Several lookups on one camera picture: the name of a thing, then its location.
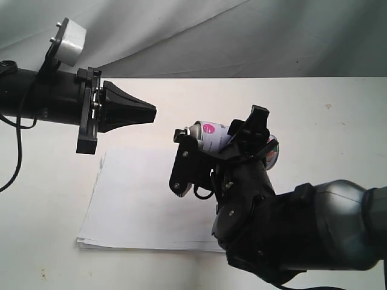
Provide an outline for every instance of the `table surface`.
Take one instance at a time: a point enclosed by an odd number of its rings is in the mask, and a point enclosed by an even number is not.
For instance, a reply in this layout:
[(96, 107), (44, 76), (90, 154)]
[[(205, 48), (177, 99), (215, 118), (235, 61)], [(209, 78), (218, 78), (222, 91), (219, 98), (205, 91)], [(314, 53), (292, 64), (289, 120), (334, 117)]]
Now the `table surface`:
[[(0, 194), (1, 289), (274, 289), (229, 267), (223, 254), (80, 250), (75, 243), (108, 149), (177, 148), (176, 128), (245, 119), (252, 104), (270, 110), (268, 126), (279, 138), (279, 161), (269, 171), (278, 193), (334, 179), (366, 188), (387, 183), (387, 78), (112, 81), (156, 105), (155, 123), (100, 134), (95, 155), (75, 154), (76, 126), (39, 122), (22, 133), (19, 178)], [(16, 165), (15, 130), (1, 123), (0, 136), (3, 184)], [(309, 271), (288, 285), (378, 290), (382, 273), (380, 263), (365, 272)]]

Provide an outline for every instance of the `pink label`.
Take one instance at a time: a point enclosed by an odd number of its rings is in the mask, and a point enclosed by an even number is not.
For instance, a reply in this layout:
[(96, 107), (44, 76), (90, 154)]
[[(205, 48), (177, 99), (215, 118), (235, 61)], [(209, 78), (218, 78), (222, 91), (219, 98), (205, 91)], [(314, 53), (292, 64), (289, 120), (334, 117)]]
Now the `pink label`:
[(212, 134), (215, 132), (215, 127), (210, 124), (204, 124), (203, 131), (205, 131), (207, 134)]

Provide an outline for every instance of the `white paper stack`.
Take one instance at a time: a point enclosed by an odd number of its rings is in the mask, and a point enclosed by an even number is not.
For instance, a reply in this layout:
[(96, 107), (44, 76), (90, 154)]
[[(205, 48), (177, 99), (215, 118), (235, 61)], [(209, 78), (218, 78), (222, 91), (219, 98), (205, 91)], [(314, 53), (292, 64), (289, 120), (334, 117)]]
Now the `white paper stack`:
[(189, 192), (179, 198), (169, 189), (175, 154), (172, 149), (107, 152), (77, 237), (80, 247), (222, 252), (211, 236), (215, 197), (201, 201)]

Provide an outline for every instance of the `white backdrop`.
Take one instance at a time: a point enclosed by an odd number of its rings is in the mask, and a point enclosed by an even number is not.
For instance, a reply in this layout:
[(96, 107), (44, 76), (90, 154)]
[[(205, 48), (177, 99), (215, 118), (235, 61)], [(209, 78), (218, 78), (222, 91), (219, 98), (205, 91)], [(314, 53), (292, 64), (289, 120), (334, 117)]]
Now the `white backdrop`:
[(0, 60), (38, 69), (69, 17), (106, 77), (387, 76), (384, 0), (0, 0)]
[[(76, 126), (39, 122), (23, 132), (20, 176), (0, 194), (2, 290), (274, 289), (229, 267), (222, 254), (81, 251), (74, 242), (106, 150), (177, 148), (175, 128), (228, 124), (246, 118), (252, 104), (269, 108), (268, 126), (279, 138), (269, 172), (278, 193), (339, 178), (366, 188), (387, 183), (387, 78), (112, 81), (156, 105), (155, 123), (100, 134), (90, 156), (75, 154)], [(0, 136), (3, 184), (16, 164), (15, 130), (0, 123)], [(366, 272), (309, 271), (290, 286), (382, 290), (383, 283), (379, 264)]]

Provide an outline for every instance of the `spray can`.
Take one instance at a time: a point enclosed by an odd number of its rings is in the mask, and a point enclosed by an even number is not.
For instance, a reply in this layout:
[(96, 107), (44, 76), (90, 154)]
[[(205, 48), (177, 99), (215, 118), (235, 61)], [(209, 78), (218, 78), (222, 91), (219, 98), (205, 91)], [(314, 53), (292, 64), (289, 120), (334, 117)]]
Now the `spray can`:
[[(177, 130), (178, 135), (190, 135), (198, 140), (199, 148), (205, 152), (219, 152), (230, 141), (231, 137), (227, 134), (229, 127), (221, 124), (207, 121), (196, 121), (191, 127), (185, 127), (183, 130)], [(267, 142), (277, 138), (270, 135)], [(266, 170), (270, 170), (277, 162), (279, 154), (278, 145), (266, 156)]]

